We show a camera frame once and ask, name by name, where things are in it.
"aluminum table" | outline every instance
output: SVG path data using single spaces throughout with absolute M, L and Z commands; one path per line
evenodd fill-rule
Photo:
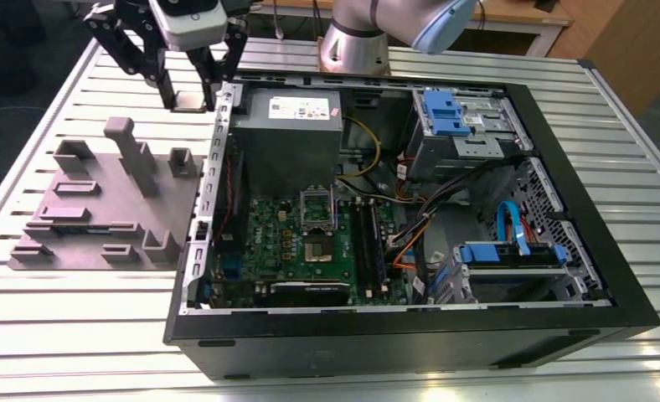
M 660 153 L 596 71 L 575 61 L 391 50 L 395 75 L 528 85 L 638 278 L 660 311 Z M 178 90 L 198 90 L 169 54 Z M 243 68 L 317 70 L 316 43 L 253 39 Z M 156 89 L 92 42 L 0 186 L 0 397 L 57 400 L 660 400 L 660 328 L 536 369 L 212 383 L 162 344 L 174 272 L 13 271 L 12 247 L 57 170 L 53 151 L 85 139 L 114 150 L 110 116 L 137 121 L 154 153 L 204 155 L 215 114 L 162 109 Z

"yellow cable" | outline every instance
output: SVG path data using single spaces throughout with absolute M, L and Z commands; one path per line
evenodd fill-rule
M 345 118 L 349 119 L 355 124 L 357 124 L 361 127 L 363 130 L 365 130 L 365 132 L 373 138 L 373 142 L 375 142 L 375 161 L 373 161 L 373 163 L 371 163 L 371 166 L 368 166 L 360 172 L 349 173 L 349 174 L 341 174 L 339 176 L 339 178 L 359 178 L 365 173 L 368 173 L 371 170 L 373 170 L 373 168 L 377 166 L 377 163 L 380 163 L 380 155 L 381 155 L 381 152 L 383 152 L 383 148 L 381 148 L 380 139 L 377 138 L 377 135 L 373 133 L 373 131 L 369 129 L 369 127 L 365 126 L 365 124 L 363 124 L 363 122 L 359 121 L 357 119 L 355 119 L 353 117 L 345 116 Z

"power supply label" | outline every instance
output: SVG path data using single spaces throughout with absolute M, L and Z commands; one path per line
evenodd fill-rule
M 269 117 L 272 119 L 331 120 L 331 102 L 325 98 L 272 98 Z

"ram slot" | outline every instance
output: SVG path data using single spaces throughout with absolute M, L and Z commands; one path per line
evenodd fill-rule
M 357 278 L 357 291 L 359 294 L 368 297 L 373 296 L 373 289 L 371 286 L 371 271 L 369 271 L 369 248 L 368 239 L 365 237 L 364 229 L 364 208 L 357 201 L 351 209 L 351 235 L 353 238 L 355 249 L 355 277 Z
M 383 252 L 383 235 L 377 209 L 373 204 L 355 204 L 351 224 L 355 245 L 355 270 L 359 292 L 365 297 L 380 296 L 388 272 Z
M 368 206 L 371 219 L 371 248 L 372 248 L 372 266 L 373 266 L 373 287 L 377 291 L 388 291 L 385 281 L 388 280 L 388 271 L 385 268 L 385 249 L 383 248 L 383 233 L 380 229 L 380 218 L 375 204 Z

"green circuit board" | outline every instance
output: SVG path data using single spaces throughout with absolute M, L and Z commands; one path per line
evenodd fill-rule
M 239 283 L 227 282 L 231 307 L 253 307 L 255 282 L 260 281 L 327 281 L 351 285 L 351 305 L 403 305 L 407 300 L 407 283 L 403 277 L 391 279 L 388 291 L 381 296 L 360 294 L 355 266 L 355 245 L 351 214 L 353 205 L 340 201 L 335 205 L 336 231 L 332 235 L 300 229 L 301 210 L 299 199 L 252 200 L 247 252 L 241 258 Z M 396 233 L 393 206 L 376 206 L 383 236 Z M 323 216 L 324 211 L 313 211 Z

